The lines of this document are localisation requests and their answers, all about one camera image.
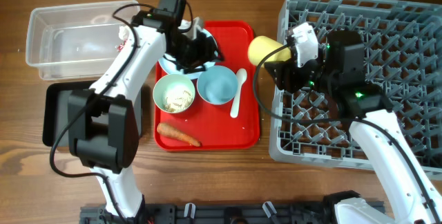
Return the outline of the yellow plastic cup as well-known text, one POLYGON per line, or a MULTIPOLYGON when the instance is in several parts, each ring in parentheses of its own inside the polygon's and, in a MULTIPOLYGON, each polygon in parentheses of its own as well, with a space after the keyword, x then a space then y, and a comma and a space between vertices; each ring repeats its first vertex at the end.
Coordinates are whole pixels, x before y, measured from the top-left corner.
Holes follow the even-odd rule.
MULTIPOLYGON (((247 55, 249 61, 254 66, 257 66, 260 61, 268 55, 270 52, 282 47, 282 44, 265 36, 258 36, 254 38, 249 44, 247 55)), ((275 55, 272 55, 268 62, 284 62, 291 59, 291 51, 289 48, 285 48, 275 55)))

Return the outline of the light blue bowl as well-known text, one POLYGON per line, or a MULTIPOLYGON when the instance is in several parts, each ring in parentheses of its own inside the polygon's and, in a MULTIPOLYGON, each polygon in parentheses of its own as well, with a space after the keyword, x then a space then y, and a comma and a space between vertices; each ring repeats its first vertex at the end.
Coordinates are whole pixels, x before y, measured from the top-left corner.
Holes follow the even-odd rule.
POLYGON ((209 104, 223 105, 231 101, 238 90, 236 74, 225 66, 212 66, 197 80, 200 97, 209 104))

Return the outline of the white plastic spoon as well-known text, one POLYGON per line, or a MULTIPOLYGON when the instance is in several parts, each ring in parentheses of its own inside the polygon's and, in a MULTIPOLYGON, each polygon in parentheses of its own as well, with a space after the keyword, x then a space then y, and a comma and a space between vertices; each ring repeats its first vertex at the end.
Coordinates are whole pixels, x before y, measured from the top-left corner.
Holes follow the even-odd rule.
POLYGON ((237 118, 239 114, 239 107, 240 107, 240 95, 241 95, 241 89, 242 85, 247 80, 247 71, 244 68, 240 68, 236 73, 236 78, 238 81, 238 88, 236 91, 236 95, 233 98, 230 116, 232 118, 237 118))

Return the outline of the white paper tissue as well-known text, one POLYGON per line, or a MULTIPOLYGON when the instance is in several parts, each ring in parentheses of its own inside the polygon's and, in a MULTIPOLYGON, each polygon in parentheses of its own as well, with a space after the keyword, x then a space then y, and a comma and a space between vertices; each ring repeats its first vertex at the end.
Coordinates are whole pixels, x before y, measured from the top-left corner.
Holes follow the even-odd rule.
POLYGON ((118 33, 118 37, 122 40, 122 41, 126 41, 128 39, 130 35, 130 28, 127 26, 120 26, 119 27, 119 33, 118 33))

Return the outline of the red snack wrapper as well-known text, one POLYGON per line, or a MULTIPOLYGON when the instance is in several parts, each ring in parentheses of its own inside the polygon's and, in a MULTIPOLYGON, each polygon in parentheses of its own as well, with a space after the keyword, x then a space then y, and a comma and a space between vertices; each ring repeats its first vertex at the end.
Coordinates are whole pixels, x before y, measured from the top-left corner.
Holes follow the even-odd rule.
POLYGON ((120 45, 117 47, 117 51, 120 52, 120 51, 124 48, 124 46, 125 46, 125 43, 120 44, 120 45))

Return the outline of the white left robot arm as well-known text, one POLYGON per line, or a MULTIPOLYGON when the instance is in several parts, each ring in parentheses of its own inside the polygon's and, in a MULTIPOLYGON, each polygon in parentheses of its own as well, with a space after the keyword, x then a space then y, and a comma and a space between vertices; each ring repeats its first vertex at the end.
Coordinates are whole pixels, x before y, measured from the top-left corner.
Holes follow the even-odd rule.
POLYGON ((203 24, 182 27, 186 0, 143 4, 124 24, 128 37, 108 70, 90 88, 74 90, 67 103, 69 152, 90 169, 101 184, 106 206, 98 219, 104 223, 146 223, 144 196, 135 184, 131 163, 140 131, 134 103, 152 67, 165 55, 184 73, 205 71, 205 63, 221 62, 224 55, 203 24))

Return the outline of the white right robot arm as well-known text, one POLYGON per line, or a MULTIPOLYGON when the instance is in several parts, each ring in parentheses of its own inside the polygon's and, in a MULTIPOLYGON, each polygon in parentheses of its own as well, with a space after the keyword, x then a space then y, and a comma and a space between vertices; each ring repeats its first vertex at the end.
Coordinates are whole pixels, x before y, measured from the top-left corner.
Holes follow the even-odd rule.
POLYGON ((393 105, 365 75, 365 45, 356 31, 326 36, 320 51, 313 30, 289 30, 285 48, 291 57, 258 65, 280 90, 295 93, 304 86, 327 96, 330 117, 348 126, 350 136, 371 162, 392 206, 395 223, 440 223, 441 195, 406 142, 393 105))

